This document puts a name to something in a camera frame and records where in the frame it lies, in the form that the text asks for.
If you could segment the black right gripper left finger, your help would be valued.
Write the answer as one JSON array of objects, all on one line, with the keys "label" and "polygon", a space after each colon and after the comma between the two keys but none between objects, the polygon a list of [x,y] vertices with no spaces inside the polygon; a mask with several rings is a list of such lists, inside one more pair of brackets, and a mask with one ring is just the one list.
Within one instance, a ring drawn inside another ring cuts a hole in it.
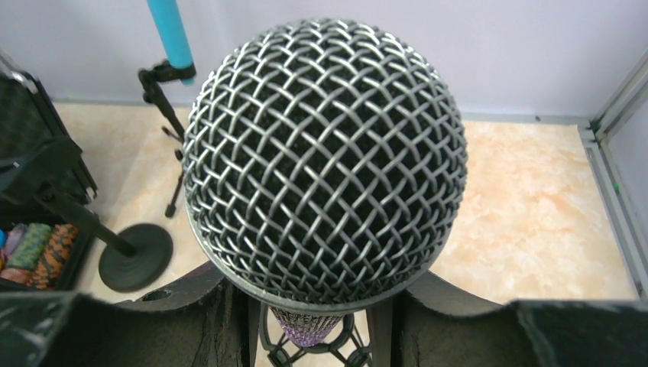
[{"label": "black right gripper left finger", "polygon": [[1,295],[3,366],[247,366],[246,300],[212,264],[137,300]]}]

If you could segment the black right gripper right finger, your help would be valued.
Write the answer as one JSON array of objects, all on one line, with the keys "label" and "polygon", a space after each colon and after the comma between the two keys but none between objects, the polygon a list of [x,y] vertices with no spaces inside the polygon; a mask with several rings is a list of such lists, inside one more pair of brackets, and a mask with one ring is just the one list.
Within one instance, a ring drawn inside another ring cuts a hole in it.
[{"label": "black right gripper right finger", "polygon": [[367,311],[376,366],[645,366],[644,300],[496,304],[424,274]]}]

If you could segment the black shock-mount tripod stand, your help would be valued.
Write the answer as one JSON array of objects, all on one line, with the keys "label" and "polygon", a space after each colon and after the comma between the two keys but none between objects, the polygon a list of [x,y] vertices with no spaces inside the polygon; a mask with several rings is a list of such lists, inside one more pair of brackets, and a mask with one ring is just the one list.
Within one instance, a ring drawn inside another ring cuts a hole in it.
[{"label": "black shock-mount tripod stand", "polygon": [[292,343],[276,317],[263,306],[260,312],[256,366],[373,366],[367,320],[362,313],[344,318],[320,344]]}]

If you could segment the purple glitter microphone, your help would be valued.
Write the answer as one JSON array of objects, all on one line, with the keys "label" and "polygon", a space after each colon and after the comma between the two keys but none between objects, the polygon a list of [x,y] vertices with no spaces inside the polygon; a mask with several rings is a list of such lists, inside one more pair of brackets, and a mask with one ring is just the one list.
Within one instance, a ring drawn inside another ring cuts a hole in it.
[{"label": "purple glitter microphone", "polygon": [[427,60],[331,18],[282,24],[229,54],[183,146],[199,246],[305,347],[429,269],[467,165],[460,111]]}]

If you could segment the black round-base microphone stand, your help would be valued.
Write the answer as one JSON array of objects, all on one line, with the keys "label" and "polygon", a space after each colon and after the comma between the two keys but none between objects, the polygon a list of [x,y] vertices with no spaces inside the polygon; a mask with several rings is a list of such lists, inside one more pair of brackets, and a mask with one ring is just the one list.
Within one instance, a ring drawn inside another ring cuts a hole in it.
[{"label": "black round-base microphone stand", "polygon": [[33,199],[56,216],[106,244],[99,260],[103,283],[119,293],[143,289],[167,269],[173,240],[163,227],[139,223],[113,232],[84,205],[58,190],[53,180],[81,160],[82,149],[68,137],[49,138],[27,154],[1,160],[1,197],[13,204]]}]

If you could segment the teal blue microphone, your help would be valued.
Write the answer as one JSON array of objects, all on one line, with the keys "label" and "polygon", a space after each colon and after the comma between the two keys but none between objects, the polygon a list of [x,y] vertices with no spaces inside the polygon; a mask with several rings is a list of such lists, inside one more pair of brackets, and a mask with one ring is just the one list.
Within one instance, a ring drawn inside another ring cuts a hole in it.
[{"label": "teal blue microphone", "polygon": [[170,66],[178,72],[184,85],[192,85],[196,76],[193,55],[175,0],[147,0],[160,41]]}]

